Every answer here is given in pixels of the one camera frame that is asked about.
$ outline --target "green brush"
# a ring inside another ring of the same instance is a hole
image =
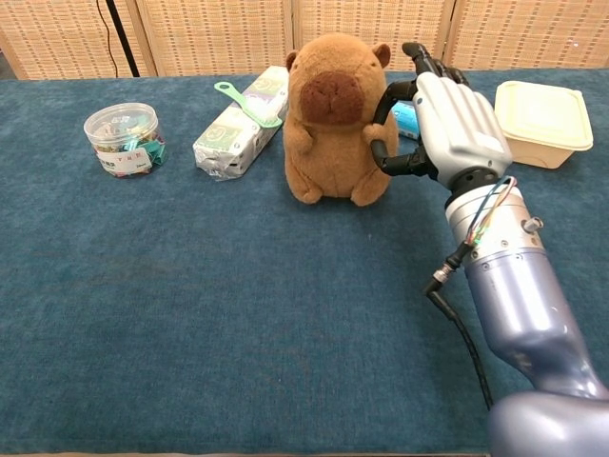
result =
[[[237,102],[243,112],[256,121],[260,127],[274,129],[282,124],[283,121],[277,117],[276,114],[268,113],[267,116],[264,116],[264,113],[260,115],[254,112],[254,110],[247,106],[247,99],[238,90],[236,90],[232,84],[226,81],[221,81],[214,84],[213,87]]]

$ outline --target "container lid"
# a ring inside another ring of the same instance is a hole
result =
[[[579,90],[506,81],[497,87],[495,113],[508,138],[571,150],[593,146]]]
[[[85,122],[85,133],[95,145],[122,145],[142,138],[158,126],[154,109],[143,103],[123,103],[101,109]]]

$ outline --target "blue object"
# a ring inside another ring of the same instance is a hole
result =
[[[398,102],[393,106],[393,114],[398,123],[400,135],[416,140],[419,138],[417,112],[409,102]]]
[[[510,174],[608,380],[609,70],[467,76],[491,102],[511,79],[583,92],[594,149]],[[0,81],[0,453],[486,452],[467,350],[422,295],[455,248],[447,192],[403,176],[369,208],[305,206],[281,130],[216,183],[191,149],[226,107],[216,81]],[[125,99],[155,107],[181,152],[144,179],[108,178],[80,127]],[[529,389],[487,349],[462,275],[446,298],[496,400]]]

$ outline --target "clear plastic container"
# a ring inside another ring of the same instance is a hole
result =
[[[95,112],[85,122],[85,134],[102,167],[117,177],[150,173],[167,160],[156,112],[143,103]]]
[[[579,90],[506,81],[497,87],[495,113],[515,162],[557,169],[594,143]]]

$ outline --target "robotic arm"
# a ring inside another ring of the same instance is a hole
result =
[[[387,155],[371,143],[377,166],[396,176],[429,176],[450,191],[445,217],[458,244],[424,290],[462,332],[486,404],[493,457],[609,456],[609,390],[595,373],[517,180],[504,175],[510,148],[490,103],[424,46],[405,43],[417,77],[387,87],[374,123],[399,100],[412,101],[421,138],[410,154]],[[440,295],[464,266],[493,353],[519,370],[534,390],[493,405],[475,346],[459,315]]]

